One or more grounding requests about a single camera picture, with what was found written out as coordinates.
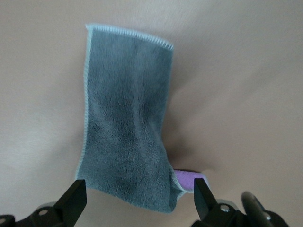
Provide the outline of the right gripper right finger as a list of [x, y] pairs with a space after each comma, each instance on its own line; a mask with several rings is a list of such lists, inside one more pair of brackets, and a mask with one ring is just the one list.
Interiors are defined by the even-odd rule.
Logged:
[[196, 178], [194, 182], [194, 202], [199, 220], [192, 227], [245, 227], [246, 215], [231, 201], [217, 200], [206, 181]]

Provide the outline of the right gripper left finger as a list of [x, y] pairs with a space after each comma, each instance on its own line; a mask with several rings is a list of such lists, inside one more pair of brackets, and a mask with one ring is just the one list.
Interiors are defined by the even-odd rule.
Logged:
[[17, 227], [73, 227], [87, 205], [85, 180], [76, 180], [53, 205], [34, 211]]

